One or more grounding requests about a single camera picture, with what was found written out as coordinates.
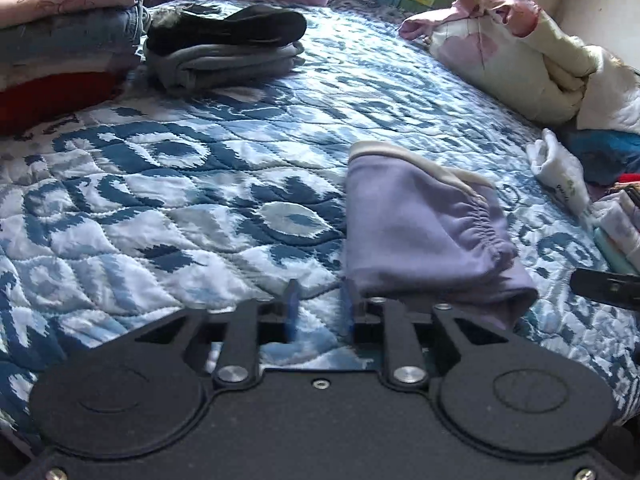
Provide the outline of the lavender pants with cream waistband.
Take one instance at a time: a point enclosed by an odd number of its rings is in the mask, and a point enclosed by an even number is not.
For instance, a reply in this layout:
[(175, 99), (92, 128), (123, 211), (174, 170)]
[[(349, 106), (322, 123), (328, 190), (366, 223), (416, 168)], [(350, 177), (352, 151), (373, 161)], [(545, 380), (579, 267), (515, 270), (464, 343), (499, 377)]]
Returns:
[(343, 272), (363, 297), (439, 302), (510, 330), (538, 290), (495, 185), (380, 141), (352, 144)]

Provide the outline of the white sock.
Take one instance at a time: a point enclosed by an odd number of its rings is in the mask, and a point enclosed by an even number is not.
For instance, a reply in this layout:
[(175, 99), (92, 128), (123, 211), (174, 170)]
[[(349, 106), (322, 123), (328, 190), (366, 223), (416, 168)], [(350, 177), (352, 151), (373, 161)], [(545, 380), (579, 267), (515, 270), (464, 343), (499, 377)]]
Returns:
[(590, 197), (578, 158), (548, 128), (542, 130), (540, 139), (526, 146), (526, 155), (534, 177), (580, 217), (588, 209)]

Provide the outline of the blue garment at bedside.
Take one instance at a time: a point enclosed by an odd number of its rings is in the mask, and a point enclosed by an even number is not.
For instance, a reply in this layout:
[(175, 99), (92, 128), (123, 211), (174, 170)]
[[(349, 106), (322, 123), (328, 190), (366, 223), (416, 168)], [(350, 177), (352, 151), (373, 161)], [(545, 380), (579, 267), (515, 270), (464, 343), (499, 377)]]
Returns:
[(639, 172), (639, 135), (616, 130), (575, 130), (562, 134), (565, 147), (577, 157), (584, 178), (600, 186), (623, 174)]

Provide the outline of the blue white patterned quilt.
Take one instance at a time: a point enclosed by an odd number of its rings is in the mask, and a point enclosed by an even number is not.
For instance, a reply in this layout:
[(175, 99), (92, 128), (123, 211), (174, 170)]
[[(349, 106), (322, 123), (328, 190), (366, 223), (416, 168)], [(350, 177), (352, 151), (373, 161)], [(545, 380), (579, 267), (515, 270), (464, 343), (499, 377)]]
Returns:
[(352, 0), (305, 10), (288, 77), (173, 98), (143, 74), (111, 103), (1, 143), (1, 431), (38, 442), (27, 401), (71, 354), (181, 308), (228, 309), (303, 289), (294, 344), (269, 367), (370, 368), (338, 328), (350, 146), (390, 142), (495, 183), (539, 300), (518, 333), (597, 372), (620, 420), (639, 411), (625, 310), (570, 292), (603, 269), (590, 236), (538, 184), (535, 125), (396, 35)]

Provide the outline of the grey folded garment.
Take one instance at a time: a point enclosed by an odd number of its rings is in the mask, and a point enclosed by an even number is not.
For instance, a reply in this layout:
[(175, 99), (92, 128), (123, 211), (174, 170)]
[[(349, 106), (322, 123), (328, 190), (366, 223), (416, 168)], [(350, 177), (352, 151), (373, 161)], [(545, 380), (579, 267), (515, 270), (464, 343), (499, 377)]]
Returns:
[(276, 48), (200, 44), (168, 55), (144, 46), (149, 72), (173, 96), (286, 76), (303, 64), (304, 52), (299, 41)]

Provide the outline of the pink white bundled duvet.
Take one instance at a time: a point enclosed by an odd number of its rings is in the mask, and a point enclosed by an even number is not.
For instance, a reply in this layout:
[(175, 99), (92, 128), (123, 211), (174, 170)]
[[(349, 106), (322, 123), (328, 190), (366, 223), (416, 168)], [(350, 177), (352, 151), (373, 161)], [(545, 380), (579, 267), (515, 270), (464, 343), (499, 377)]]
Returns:
[(405, 40), (532, 122), (639, 130), (639, 78), (611, 52), (567, 35), (535, 0), (454, 0), (410, 16)]

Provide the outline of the dark red folded garment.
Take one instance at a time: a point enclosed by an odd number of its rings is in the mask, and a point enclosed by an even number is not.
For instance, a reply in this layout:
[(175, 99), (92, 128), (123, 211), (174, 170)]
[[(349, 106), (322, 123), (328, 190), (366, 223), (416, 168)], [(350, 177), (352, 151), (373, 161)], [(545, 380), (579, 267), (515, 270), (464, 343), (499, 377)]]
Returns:
[(125, 79), (125, 73), (66, 73), (6, 88), (1, 91), (1, 133), (22, 133), (113, 99)]

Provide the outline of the black folded garment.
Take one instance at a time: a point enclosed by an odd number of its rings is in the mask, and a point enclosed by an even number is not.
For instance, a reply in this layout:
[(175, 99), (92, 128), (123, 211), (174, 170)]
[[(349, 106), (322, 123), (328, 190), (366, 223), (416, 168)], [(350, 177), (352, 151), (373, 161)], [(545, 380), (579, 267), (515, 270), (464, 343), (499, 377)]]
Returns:
[(216, 18), (202, 6), (185, 6), (153, 14), (145, 47), (158, 55), (196, 46), (277, 48), (302, 39), (306, 29), (303, 14), (263, 4), (225, 18)]

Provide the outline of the folded blue jeans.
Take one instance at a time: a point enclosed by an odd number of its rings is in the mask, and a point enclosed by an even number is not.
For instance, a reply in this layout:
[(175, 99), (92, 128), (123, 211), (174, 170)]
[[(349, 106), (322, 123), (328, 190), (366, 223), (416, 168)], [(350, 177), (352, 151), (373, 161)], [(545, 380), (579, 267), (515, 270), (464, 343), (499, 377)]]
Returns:
[(1, 61), (66, 58), (98, 52), (136, 53), (149, 12), (143, 0), (130, 8), (103, 8), (53, 15), (1, 31)]

